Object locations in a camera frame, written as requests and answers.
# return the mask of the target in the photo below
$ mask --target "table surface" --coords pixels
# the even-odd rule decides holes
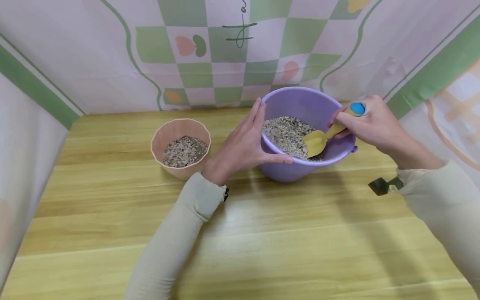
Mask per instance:
[[[163,123],[204,123],[215,152],[245,108],[90,115],[73,126],[3,291],[3,300],[121,299],[142,249],[183,186],[150,140]],[[474,299],[401,196],[369,182],[395,176],[374,147],[299,182],[236,174],[202,229],[178,299]]]

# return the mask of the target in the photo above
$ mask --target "black clip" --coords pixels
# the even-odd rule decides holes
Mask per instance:
[[[368,184],[368,186],[377,196],[387,195],[391,185],[394,185],[398,190],[403,188],[403,182],[400,180],[400,178],[398,178],[398,176],[393,178],[389,182],[385,181],[385,179],[380,177]]]
[[[228,198],[228,191],[230,191],[227,187],[227,190],[225,191],[225,194],[223,195],[223,202],[225,202]]]

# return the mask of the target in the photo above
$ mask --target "hand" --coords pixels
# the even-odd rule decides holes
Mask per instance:
[[[397,121],[387,104],[379,96],[359,100],[365,106],[365,113],[359,117],[344,111],[342,106],[332,116],[328,126],[339,123],[347,127],[335,138],[353,133],[364,142],[376,146],[389,155],[400,169],[438,169],[444,164],[422,144],[412,138]]]
[[[228,135],[220,149],[207,162],[202,175],[218,186],[239,170],[253,168],[263,163],[291,164],[292,157],[269,154],[260,146],[266,104],[258,98],[248,116]]]
[[[347,127],[347,130],[340,132],[335,138],[342,138],[353,133],[362,141],[376,146],[387,154],[405,142],[413,140],[379,96],[371,96],[357,102],[365,106],[363,115],[354,117],[345,113],[344,111],[350,104],[342,106],[333,114],[328,127],[333,123],[343,124]]]

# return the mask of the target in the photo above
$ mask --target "sleeve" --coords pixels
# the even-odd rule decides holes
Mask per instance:
[[[444,246],[480,299],[480,191],[448,161],[437,170],[398,170],[399,191]]]
[[[203,223],[223,202],[219,187],[200,173],[183,186],[180,196],[145,247],[127,285],[124,300],[166,300]]]

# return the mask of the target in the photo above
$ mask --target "pink flower pot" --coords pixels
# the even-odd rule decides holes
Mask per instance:
[[[196,163],[182,168],[169,167],[163,164],[165,149],[175,139],[183,136],[196,137],[207,144],[207,152]],[[151,142],[153,157],[163,169],[181,180],[188,180],[194,173],[201,171],[207,160],[210,158],[210,146],[212,138],[205,125],[192,119],[175,119],[167,122],[160,127]]]

